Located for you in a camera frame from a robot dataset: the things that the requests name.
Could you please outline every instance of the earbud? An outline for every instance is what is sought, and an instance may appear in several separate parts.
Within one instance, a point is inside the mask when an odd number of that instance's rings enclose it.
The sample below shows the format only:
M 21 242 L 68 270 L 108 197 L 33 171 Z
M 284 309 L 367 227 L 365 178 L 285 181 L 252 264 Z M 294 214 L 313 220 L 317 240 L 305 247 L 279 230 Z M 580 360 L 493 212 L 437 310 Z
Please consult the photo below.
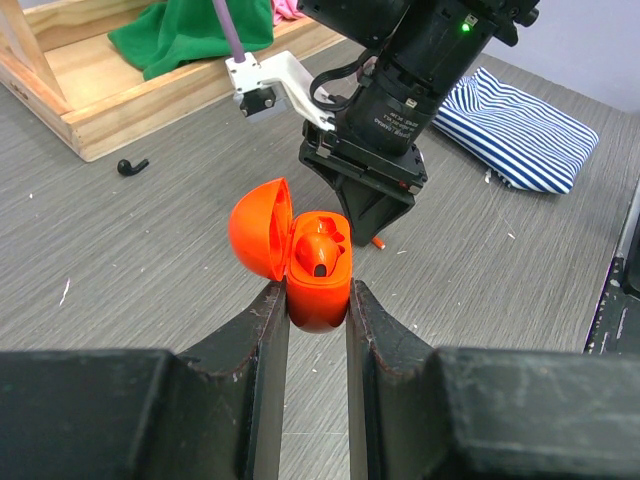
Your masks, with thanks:
M 338 244 L 322 233 L 305 233 L 296 244 L 296 259 L 312 277 L 330 276 L 341 253 Z
M 149 160 L 146 158 L 135 167 L 131 166 L 131 162 L 129 162 L 129 160 L 122 159 L 118 162 L 118 173 L 125 177 L 132 177 L 144 170 L 147 165 L 149 165 Z

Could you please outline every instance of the wooden crate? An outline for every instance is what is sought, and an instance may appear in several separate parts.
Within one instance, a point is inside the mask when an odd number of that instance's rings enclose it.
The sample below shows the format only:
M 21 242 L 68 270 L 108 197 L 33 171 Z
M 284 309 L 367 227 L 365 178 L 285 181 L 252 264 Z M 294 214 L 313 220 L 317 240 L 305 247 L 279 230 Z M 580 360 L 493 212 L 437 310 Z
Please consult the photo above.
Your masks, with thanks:
M 64 0 L 22 10 L 0 0 L 0 81 L 83 160 L 94 161 L 231 93 L 223 59 L 145 82 L 106 34 L 153 0 Z M 256 56 L 305 58 L 342 37 L 309 19 L 275 29 Z

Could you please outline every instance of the white bracket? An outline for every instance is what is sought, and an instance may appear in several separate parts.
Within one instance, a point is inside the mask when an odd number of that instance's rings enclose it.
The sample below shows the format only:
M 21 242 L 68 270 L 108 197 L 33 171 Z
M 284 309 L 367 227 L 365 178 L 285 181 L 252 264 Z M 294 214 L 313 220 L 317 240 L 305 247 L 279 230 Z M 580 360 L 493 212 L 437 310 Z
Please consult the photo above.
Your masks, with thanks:
M 289 51 L 284 51 L 258 62 L 251 53 L 245 54 L 245 61 L 236 63 L 233 58 L 225 61 L 229 78 L 236 95 L 252 90 L 282 84 L 293 108 L 321 130 L 332 131 L 335 126 L 330 121 L 334 114 L 316 107 L 311 102 L 309 89 L 313 76 Z M 316 91 L 323 102 L 328 102 L 328 94 L 323 88 Z

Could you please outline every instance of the orange earbud case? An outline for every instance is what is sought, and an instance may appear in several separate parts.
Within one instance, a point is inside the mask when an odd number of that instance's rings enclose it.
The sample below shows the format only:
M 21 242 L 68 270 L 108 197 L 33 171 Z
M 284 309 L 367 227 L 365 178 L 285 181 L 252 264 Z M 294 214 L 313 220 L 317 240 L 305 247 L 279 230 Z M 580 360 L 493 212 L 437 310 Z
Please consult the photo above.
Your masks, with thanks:
M 296 326 L 322 333 L 342 324 L 353 272 L 345 217 L 308 212 L 294 220 L 289 186 L 279 178 L 238 202 L 229 238 L 249 270 L 275 281 L 286 276 L 287 308 Z

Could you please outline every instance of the gray table surface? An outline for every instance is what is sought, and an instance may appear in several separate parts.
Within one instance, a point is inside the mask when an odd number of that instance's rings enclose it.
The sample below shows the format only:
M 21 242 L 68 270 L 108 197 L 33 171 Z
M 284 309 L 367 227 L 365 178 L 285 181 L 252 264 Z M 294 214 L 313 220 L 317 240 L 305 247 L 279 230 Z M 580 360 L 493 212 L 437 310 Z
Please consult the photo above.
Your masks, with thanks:
M 319 73 L 358 51 L 343 43 L 306 65 Z M 431 344 L 580 351 L 640 175 L 640 119 L 477 63 L 600 134 L 574 191 L 487 184 L 485 166 L 428 131 L 417 206 L 384 232 L 386 250 L 356 251 L 355 276 Z M 286 176 L 296 212 L 339 211 L 297 160 L 300 131 L 294 113 L 248 125 L 224 100 L 87 165 L 0 89 L 0 348 L 179 351 L 219 327 L 265 284 L 227 243 L 242 195 Z M 122 178 L 123 157 L 151 165 Z M 344 329 L 292 329 L 283 479 L 348 478 L 344 342 Z

